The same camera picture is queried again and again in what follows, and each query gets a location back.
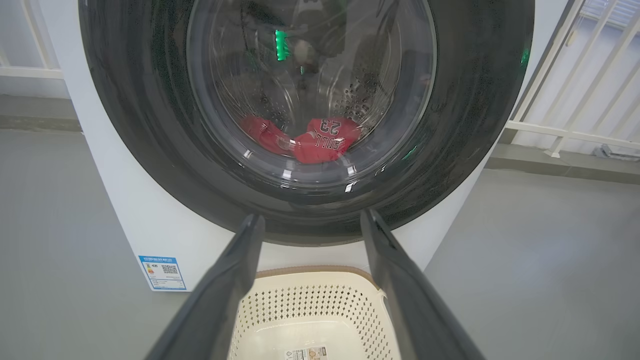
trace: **white plastic basket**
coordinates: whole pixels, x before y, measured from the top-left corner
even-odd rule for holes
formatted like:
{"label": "white plastic basket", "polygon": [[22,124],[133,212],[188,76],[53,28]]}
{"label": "white plastic basket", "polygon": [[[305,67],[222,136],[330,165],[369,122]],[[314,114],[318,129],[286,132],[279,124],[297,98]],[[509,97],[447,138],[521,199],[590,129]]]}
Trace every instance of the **white plastic basket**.
{"label": "white plastic basket", "polygon": [[259,274],[240,301],[229,360],[399,360],[385,293],[345,266]]}

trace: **concrete floor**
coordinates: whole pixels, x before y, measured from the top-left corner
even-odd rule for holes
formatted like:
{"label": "concrete floor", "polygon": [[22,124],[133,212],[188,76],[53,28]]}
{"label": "concrete floor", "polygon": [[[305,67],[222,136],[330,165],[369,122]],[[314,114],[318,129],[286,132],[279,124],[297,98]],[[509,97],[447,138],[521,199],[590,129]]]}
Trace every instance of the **concrete floor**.
{"label": "concrete floor", "polygon": [[[639,359],[639,219],[640,186],[485,170],[426,275],[488,359]],[[186,298],[82,135],[0,131],[0,229],[0,359],[141,359]]]}

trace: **white washing machine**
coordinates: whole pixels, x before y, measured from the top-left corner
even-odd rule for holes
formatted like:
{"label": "white washing machine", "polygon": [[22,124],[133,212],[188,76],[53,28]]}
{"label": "white washing machine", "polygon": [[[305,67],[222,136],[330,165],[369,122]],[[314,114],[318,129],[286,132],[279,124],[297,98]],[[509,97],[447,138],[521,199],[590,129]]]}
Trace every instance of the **white washing machine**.
{"label": "white washing machine", "polygon": [[42,6],[143,276],[190,291],[251,213],[266,219],[258,270],[368,271],[365,208],[424,269],[516,101],[533,2]]}

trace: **sticker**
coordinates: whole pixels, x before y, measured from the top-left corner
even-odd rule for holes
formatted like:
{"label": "sticker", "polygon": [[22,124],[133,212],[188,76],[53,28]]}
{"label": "sticker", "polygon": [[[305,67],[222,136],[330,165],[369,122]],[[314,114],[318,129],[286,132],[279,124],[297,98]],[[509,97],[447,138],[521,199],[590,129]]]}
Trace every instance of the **sticker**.
{"label": "sticker", "polygon": [[175,258],[138,256],[155,290],[187,290]]}
{"label": "sticker", "polygon": [[310,347],[284,352],[284,360],[327,360],[326,347]]}

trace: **red jersey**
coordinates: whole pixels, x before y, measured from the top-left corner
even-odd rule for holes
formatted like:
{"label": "red jersey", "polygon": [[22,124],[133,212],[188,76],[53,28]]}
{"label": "red jersey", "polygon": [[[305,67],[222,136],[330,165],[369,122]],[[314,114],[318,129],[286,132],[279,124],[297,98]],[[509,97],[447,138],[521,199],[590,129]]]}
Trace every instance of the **red jersey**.
{"label": "red jersey", "polygon": [[275,154],[291,154],[291,138],[269,120],[247,116],[240,121],[240,127],[263,148]]}
{"label": "red jersey", "polygon": [[301,163],[335,161],[360,137],[360,128],[347,118],[312,119],[307,132],[294,139],[293,154]]}

